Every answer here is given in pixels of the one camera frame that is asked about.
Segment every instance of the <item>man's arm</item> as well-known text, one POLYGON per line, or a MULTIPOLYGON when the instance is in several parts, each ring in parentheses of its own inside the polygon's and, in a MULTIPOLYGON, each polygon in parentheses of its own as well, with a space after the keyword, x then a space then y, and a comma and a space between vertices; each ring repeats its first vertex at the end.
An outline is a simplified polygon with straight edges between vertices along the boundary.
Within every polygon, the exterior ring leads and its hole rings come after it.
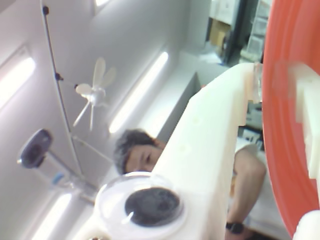
POLYGON ((228 223, 242 223, 254 207, 262 188, 266 167, 259 159, 245 148, 234 156, 233 204, 227 215, 228 223))

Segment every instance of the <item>ceiling light fixture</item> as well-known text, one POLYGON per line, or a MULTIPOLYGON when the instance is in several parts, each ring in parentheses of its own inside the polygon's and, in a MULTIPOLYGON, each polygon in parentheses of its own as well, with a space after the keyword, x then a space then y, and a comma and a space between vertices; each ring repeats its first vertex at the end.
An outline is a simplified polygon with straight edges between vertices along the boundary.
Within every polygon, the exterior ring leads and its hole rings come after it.
POLYGON ((0 109, 31 77, 36 68, 35 61, 25 48, 19 50, 0 68, 0 109))
POLYGON ((110 0, 95 0, 95 5, 97 7, 101 7, 102 5, 106 4, 107 2, 109 2, 110 0))
POLYGON ((97 15, 110 0, 94 0, 95 15, 97 15))
POLYGON ((126 99, 124 105, 116 114, 110 125, 110 133, 115 133, 121 128, 129 115, 133 112, 134 108, 138 105, 139 101, 143 98, 149 87, 152 85, 154 80, 157 78, 161 70, 164 68, 168 58, 168 53, 163 52, 146 73, 146 75, 143 76, 133 92, 129 94, 129 97, 126 99))
POLYGON ((71 198, 71 193, 64 194, 58 198, 58 200, 55 202, 50 212, 47 214, 44 221, 36 231, 32 240, 46 240, 49 238, 63 213, 66 211, 71 198))

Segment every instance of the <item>black disc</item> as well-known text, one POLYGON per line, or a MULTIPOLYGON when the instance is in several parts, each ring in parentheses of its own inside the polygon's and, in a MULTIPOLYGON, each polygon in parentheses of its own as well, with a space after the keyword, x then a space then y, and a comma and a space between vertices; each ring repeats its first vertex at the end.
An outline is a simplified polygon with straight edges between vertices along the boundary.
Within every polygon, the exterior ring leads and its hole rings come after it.
POLYGON ((179 216, 180 200, 172 191, 162 187, 143 189, 131 194, 125 202, 125 212, 131 221, 142 227, 159 227, 179 216))

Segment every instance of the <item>cardboard box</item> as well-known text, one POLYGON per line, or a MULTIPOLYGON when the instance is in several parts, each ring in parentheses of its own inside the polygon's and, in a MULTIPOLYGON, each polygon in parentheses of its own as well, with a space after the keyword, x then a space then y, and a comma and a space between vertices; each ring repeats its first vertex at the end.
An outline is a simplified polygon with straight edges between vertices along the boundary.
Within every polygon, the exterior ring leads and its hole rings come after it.
POLYGON ((229 24, 214 19, 210 30, 211 44, 222 49, 224 37, 230 29, 231 26, 229 24))

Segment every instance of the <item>orange disc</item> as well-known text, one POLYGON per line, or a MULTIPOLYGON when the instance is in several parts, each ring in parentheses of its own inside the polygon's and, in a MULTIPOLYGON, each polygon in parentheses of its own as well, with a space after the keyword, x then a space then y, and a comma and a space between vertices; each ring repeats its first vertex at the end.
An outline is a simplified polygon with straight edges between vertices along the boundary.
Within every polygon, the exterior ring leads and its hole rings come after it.
POLYGON ((308 177, 302 125, 296 123, 288 65, 320 74, 320 1, 273 0, 263 60, 262 111, 266 158, 279 212, 291 236, 300 218, 319 209, 308 177))

